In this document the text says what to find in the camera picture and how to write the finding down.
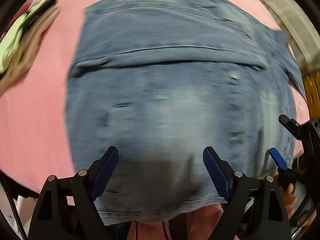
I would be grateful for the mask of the person's right hand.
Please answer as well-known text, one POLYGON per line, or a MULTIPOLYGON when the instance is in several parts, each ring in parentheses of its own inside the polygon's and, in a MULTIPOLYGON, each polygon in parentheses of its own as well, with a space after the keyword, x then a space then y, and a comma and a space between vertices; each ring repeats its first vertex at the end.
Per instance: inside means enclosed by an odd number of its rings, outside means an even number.
MULTIPOLYGON (((290 218, 295 213, 295 209, 293 206, 296 204, 298 200, 298 198, 293 194, 294 185, 290 184, 287 190, 284 190, 281 186, 279 186, 278 176, 274 176, 274 181, 278 186, 279 192, 281 194, 281 197, 285 205, 286 213, 290 218)), ((316 216, 317 216, 317 211, 315 210, 313 214, 309 216, 308 219, 306 219, 305 217, 301 217, 298 221, 298 225, 301 225, 301 227, 307 229, 312 224, 316 216)))

